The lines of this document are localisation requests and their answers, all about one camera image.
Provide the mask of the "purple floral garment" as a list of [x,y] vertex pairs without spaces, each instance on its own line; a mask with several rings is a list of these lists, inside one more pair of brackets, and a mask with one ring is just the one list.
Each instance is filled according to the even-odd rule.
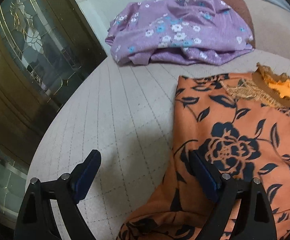
[[110,23],[105,38],[119,65],[220,66],[252,52],[252,42],[247,21],[223,0],[129,3]]

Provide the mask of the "pink quilted sofa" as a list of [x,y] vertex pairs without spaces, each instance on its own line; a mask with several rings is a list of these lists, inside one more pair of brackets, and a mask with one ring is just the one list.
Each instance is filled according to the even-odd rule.
[[92,150],[102,163],[78,204],[96,239],[118,239],[121,226],[161,184],[173,146],[181,76],[253,73],[262,64],[290,76],[290,12],[262,0],[223,0],[253,31],[253,51],[220,66],[104,60],[79,86],[45,133],[29,169],[40,181],[73,171]]

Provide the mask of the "wooden glass door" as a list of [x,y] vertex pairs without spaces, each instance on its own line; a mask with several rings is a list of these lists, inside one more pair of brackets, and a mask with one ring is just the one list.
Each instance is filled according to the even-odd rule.
[[15,227],[42,137],[103,59],[75,0],[0,0],[0,228]]

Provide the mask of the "orange black floral garment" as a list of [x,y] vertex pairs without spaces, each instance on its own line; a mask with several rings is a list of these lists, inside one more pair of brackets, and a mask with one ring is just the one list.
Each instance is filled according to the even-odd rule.
[[121,226],[118,239],[195,239],[213,203],[195,177],[200,155],[237,180],[258,178],[278,239],[290,235],[290,76],[259,64],[253,73],[181,76],[173,146],[161,184]]

